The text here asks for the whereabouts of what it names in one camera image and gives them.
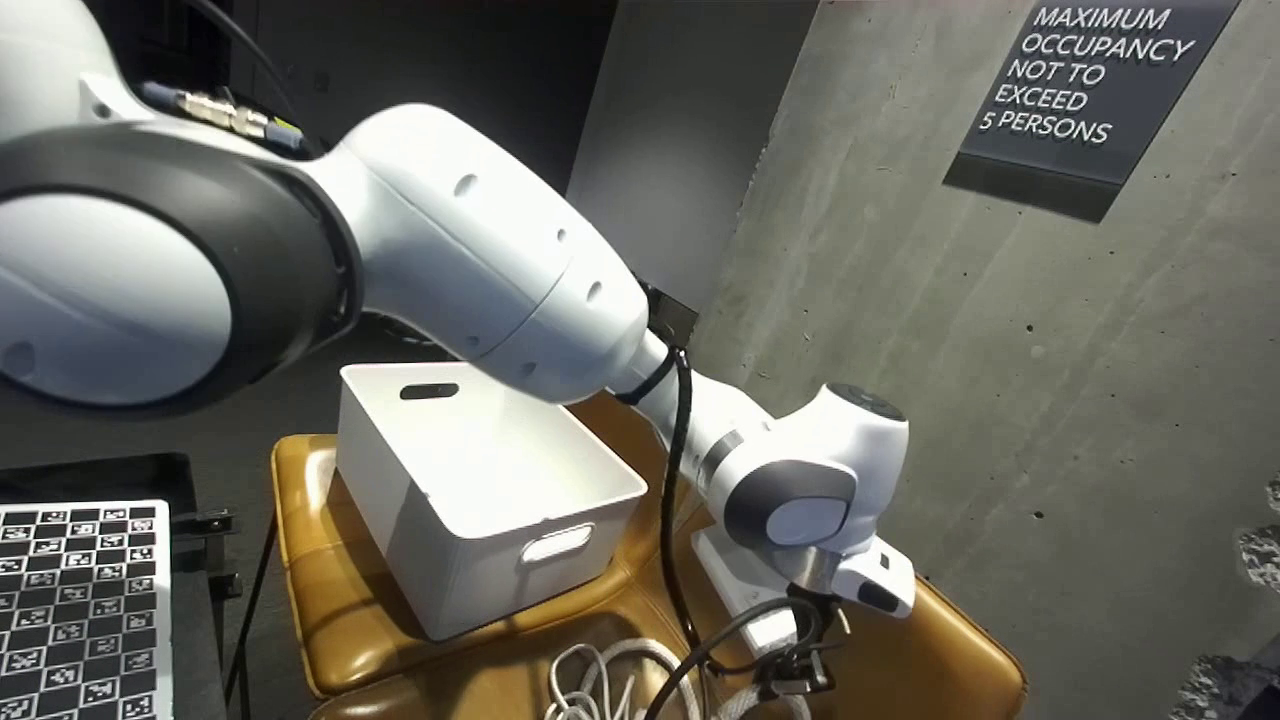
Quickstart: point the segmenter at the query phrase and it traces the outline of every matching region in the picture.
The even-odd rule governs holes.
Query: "black sign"
[[[1242,0],[1042,0],[948,184],[1104,220]]]

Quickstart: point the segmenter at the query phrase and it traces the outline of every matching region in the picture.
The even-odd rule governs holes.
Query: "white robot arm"
[[[458,116],[389,109],[280,159],[142,104],[79,0],[0,0],[0,374],[84,408],[193,408],[355,312],[395,314],[566,403],[631,397],[672,435],[680,374],[610,240]],[[875,535],[909,450],[897,408],[819,388],[773,421],[691,374],[685,475],[788,585],[903,614]]]

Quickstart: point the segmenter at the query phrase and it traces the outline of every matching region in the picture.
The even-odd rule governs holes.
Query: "brown chair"
[[[652,431],[618,401],[589,401],[575,415],[642,475],[663,472]],[[543,717],[547,659],[569,644],[657,637],[685,648],[657,569],[662,492],[647,492],[601,580],[443,644],[426,641],[375,557],[336,472],[334,435],[284,435],[271,450],[271,496],[294,627],[319,698],[318,720]],[[675,569],[701,627],[723,625],[691,550]],[[1013,720],[1025,698],[1022,666],[928,585],[903,625],[857,610],[853,644],[827,659],[837,691],[819,697],[814,717]]]

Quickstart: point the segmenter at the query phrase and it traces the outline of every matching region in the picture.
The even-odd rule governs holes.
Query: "white cable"
[[[751,688],[739,688],[739,691],[730,697],[730,705],[721,705],[717,720],[739,720],[739,717],[750,717],[750,713],[762,709],[762,705],[764,705],[764,698],[762,698],[762,688],[758,688],[758,684],[751,684]],[[806,697],[781,697],[775,705],[788,705],[798,720],[814,720]]]
[[[561,671],[573,655],[584,655],[589,666],[584,666],[579,688],[566,691]],[[547,705],[543,720],[631,720],[627,705],[637,691],[637,676],[627,676],[618,709],[613,709],[613,688],[610,688],[613,684],[610,663],[618,663],[625,655],[657,659],[663,671],[675,671],[675,663],[680,663],[663,644],[657,644],[647,637],[610,644],[603,651],[595,651],[593,644],[573,644],[561,655],[554,655],[554,705]],[[701,720],[701,698],[691,691],[691,681],[680,684],[680,698],[685,698],[685,717]]]

